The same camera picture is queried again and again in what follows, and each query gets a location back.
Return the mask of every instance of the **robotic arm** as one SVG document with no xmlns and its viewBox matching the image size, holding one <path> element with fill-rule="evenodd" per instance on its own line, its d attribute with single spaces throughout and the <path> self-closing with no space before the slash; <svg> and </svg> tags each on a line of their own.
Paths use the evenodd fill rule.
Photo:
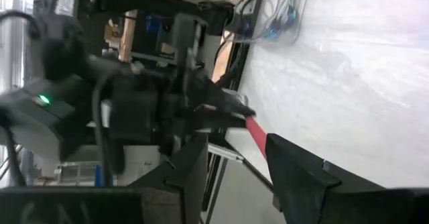
<svg viewBox="0 0 429 224">
<path fill-rule="evenodd" d="M 207 171 L 207 136 L 197 130 L 246 127 L 245 118 L 255 115 L 195 67 L 207 24 L 199 17 L 175 16 L 177 67 L 164 72 L 87 55 L 72 16 L 32 18 L 9 11 L 0 21 L 6 17 L 29 21 L 29 35 L 42 47 L 45 79 L 0 96 L 0 117 L 8 120 L 2 122 L 4 137 L 64 161 L 94 140 L 86 126 L 93 119 L 105 186 L 111 173 L 123 171 L 127 143 L 159 145 L 171 158 L 128 187 L 3 189 L 5 222 L 197 224 Z M 108 129 L 101 124 L 102 99 L 112 104 Z M 289 224 L 429 222 L 427 189 L 385 190 L 276 134 L 260 139 Z M 177 141 L 182 147 L 173 154 Z"/>
</svg>

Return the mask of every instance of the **floor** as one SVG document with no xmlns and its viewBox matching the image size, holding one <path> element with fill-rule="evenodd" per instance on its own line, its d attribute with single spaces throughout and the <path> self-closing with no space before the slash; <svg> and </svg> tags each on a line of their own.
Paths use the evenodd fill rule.
<svg viewBox="0 0 429 224">
<path fill-rule="evenodd" d="M 243 165 L 228 161 L 210 224 L 285 224 L 273 194 Z"/>
<path fill-rule="evenodd" d="M 300 34 L 252 48 L 258 122 L 385 187 L 429 186 L 429 0 L 307 0 Z M 267 176 L 245 131 L 229 141 Z"/>
</svg>

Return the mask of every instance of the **metal frame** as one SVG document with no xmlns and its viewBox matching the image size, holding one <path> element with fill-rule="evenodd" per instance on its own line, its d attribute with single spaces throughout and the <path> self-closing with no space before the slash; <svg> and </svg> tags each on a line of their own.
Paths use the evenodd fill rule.
<svg viewBox="0 0 429 224">
<path fill-rule="evenodd" d="M 254 29 L 256 25 L 261 4 L 262 4 L 262 0 L 256 0 L 255 8 L 250 22 L 251 29 Z M 228 64 L 227 64 L 227 72 L 233 67 L 234 64 L 237 64 L 237 69 L 231 81 L 226 82 L 226 85 L 229 86 L 228 89 L 231 89 L 234 91 L 238 90 L 241 76 L 243 75 L 243 70 L 247 60 L 247 55 L 249 53 L 249 49 L 250 49 L 249 44 L 234 43 L 232 45 L 231 53 L 229 55 Z M 221 188 L 221 184 L 222 184 L 223 176 L 225 174 L 225 169 L 226 169 L 228 160 L 234 160 L 238 163 L 243 164 L 247 169 L 249 169 L 255 175 L 255 177 L 259 181 L 261 181 L 264 184 L 264 186 L 266 186 L 270 191 L 273 191 L 272 183 L 269 180 L 267 180 L 267 178 L 265 178 L 259 171 L 257 171 L 257 169 L 254 166 L 252 166 L 250 162 L 247 161 L 237 150 L 235 150 L 232 147 L 232 145 L 225 139 L 226 134 L 227 134 L 227 129 L 225 128 L 215 129 L 208 137 L 209 142 L 211 143 L 208 149 L 209 154 L 212 155 L 211 158 L 216 158 L 217 156 L 218 157 L 221 156 L 222 166 L 219 172 L 209 171 L 209 174 L 208 174 L 209 181 L 207 186 L 209 187 L 211 186 L 211 188 L 207 188 L 206 193 L 204 194 L 205 201 L 203 201 L 203 211 L 207 211 L 207 207 L 208 207 L 208 213 L 207 213 L 205 224 L 209 224 L 211 221 L 211 217 L 216 205 L 217 197 L 219 194 L 219 190 Z M 220 161 L 214 162 L 211 168 L 215 168 L 217 170 L 219 168 L 219 164 L 220 164 Z M 212 186 L 216 179 L 217 179 L 216 185 L 214 189 L 212 189 Z"/>
</svg>

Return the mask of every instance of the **black cable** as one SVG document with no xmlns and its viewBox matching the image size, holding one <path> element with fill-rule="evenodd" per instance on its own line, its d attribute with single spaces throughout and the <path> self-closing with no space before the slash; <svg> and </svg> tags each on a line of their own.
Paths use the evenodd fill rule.
<svg viewBox="0 0 429 224">
<path fill-rule="evenodd" d="M 13 133 L 11 131 L 12 121 L 9 118 L 9 112 L 4 108 L 0 108 L 0 126 L 5 132 L 12 181 L 16 186 L 25 186 L 25 179 L 19 169 L 18 157 L 15 151 L 15 140 L 13 140 Z"/>
<path fill-rule="evenodd" d="M 22 149 L 23 148 L 20 146 L 18 148 L 18 150 L 16 151 L 16 153 L 19 154 Z M 7 171 L 9 170 L 10 164 L 9 164 L 8 160 L 9 160 L 9 157 L 6 158 L 6 160 L 2 163 L 2 165 L 0 167 L 0 169 L 1 169 L 3 167 L 3 165 L 7 163 L 5 170 L 0 174 L 0 181 L 3 180 L 3 177 L 6 175 Z"/>
<path fill-rule="evenodd" d="M 18 153 L 20 153 L 20 151 L 22 150 L 22 146 L 19 146 L 15 151 Z M 9 157 L 6 157 L 6 159 L 3 161 L 3 163 L 1 163 L 0 165 L 0 170 L 2 169 L 2 167 L 9 161 Z"/>
<path fill-rule="evenodd" d="M 215 82 L 217 86 L 228 87 L 226 84 L 230 82 L 234 78 L 235 74 L 237 73 L 238 61 L 240 60 L 242 51 L 243 51 L 243 44 L 240 44 L 237 55 L 235 56 L 234 62 L 231 64 L 229 69 L 220 77 L 220 79 Z"/>
<path fill-rule="evenodd" d="M 13 140 L 13 134 L 9 127 L 5 127 L 6 134 L 6 148 L 7 155 L 9 156 L 9 166 L 11 169 L 11 177 L 15 186 L 26 186 L 24 176 L 19 168 L 19 161 L 15 151 L 15 141 Z"/>
<path fill-rule="evenodd" d="M 29 36 L 32 39 L 37 39 L 40 37 L 41 30 L 38 27 L 38 24 L 36 23 L 36 19 L 33 16 L 31 16 L 27 13 L 24 13 L 22 11 L 7 10 L 6 12 L 0 14 L 0 23 L 9 17 L 18 17 L 18 18 L 22 18 L 22 19 L 27 20 L 29 22 L 29 27 L 28 27 Z"/>
<path fill-rule="evenodd" d="M 103 120 L 101 118 L 101 91 L 107 82 L 113 78 L 116 73 L 116 70 L 112 70 L 97 81 L 92 98 L 93 120 L 95 122 L 95 141 L 99 147 L 101 168 L 103 170 L 103 181 L 101 182 L 102 186 L 112 185 L 111 182 L 113 176 L 109 166 L 109 158 L 111 158 L 113 155 L 110 153 L 110 146 L 106 145 L 107 140 L 103 134 Z"/>
<path fill-rule="evenodd" d="M 241 28 L 244 29 L 245 28 L 245 22 L 244 22 L 244 9 L 248 6 L 248 4 L 250 4 L 250 2 L 252 2 L 252 0 L 247 0 L 244 5 L 242 6 L 241 10 L 240 10 L 240 23 L 241 23 Z M 219 57 L 219 54 L 221 53 L 222 48 L 225 46 L 225 44 L 227 43 L 226 40 L 224 40 L 222 42 L 222 44 L 220 44 L 220 46 L 217 48 L 216 53 L 214 54 L 214 63 L 216 64 L 216 60 Z"/>
</svg>

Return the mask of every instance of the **white table surface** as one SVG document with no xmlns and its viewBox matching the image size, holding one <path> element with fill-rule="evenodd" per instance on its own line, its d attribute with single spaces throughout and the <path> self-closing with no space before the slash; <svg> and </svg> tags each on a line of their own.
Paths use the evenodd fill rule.
<svg viewBox="0 0 429 224">
<path fill-rule="evenodd" d="M 429 186 L 429 0 L 307 0 L 288 42 L 255 44 L 240 84 L 266 132 L 382 186 Z M 227 139 L 269 178 L 246 131 Z"/>
</svg>

